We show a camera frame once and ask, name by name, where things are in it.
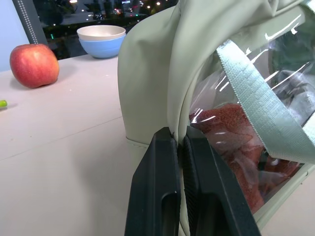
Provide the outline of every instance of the green strap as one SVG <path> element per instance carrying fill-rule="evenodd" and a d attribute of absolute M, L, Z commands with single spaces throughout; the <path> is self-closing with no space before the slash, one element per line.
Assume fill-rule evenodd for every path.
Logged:
<path fill-rule="evenodd" d="M 217 48 L 217 54 L 247 118 L 268 153 L 273 158 L 315 164 L 314 115 L 305 125 L 309 138 L 234 42 L 224 42 Z"/>

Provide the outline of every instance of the white table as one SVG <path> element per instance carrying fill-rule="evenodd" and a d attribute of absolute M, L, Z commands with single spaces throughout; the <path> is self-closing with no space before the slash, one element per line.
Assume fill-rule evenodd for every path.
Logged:
<path fill-rule="evenodd" d="M 27 89 L 0 73 L 0 235 L 122 236 L 132 175 L 117 58 L 60 61 L 58 81 Z M 315 174 L 264 236 L 313 236 Z"/>

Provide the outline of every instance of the red apple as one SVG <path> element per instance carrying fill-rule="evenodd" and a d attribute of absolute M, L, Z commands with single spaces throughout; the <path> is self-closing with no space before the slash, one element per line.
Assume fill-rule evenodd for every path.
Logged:
<path fill-rule="evenodd" d="M 10 66 L 15 78 L 29 88 L 54 83 L 59 74 L 57 58 L 44 44 L 17 46 L 11 52 Z"/>

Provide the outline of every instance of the bowl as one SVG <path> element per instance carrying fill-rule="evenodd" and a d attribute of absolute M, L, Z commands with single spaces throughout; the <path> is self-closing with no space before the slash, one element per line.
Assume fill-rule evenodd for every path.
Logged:
<path fill-rule="evenodd" d="M 86 41 L 103 41 L 120 38 L 126 30 L 119 26 L 86 26 L 77 30 L 79 38 Z"/>
<path fill-rule="evenodd" d="M 125 38 L 125 35 L 103 41 L 86 41 L 79 39 L 83 49 L 94 58 L 105 59 L 112 58 L 118 55 L 120 46 Z"/>

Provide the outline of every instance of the bag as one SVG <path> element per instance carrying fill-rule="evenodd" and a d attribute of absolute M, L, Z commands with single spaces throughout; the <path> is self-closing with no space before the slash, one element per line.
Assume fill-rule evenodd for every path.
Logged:
<path fill-rule="evenodd" d="M 168 126 L 201 130 L 260 229 L 314 169 L 314 2 L 181 0 L 126 36 L 118 84 L 136 161 Z M 182 183 L 181 235 L 189 235 Z"/>

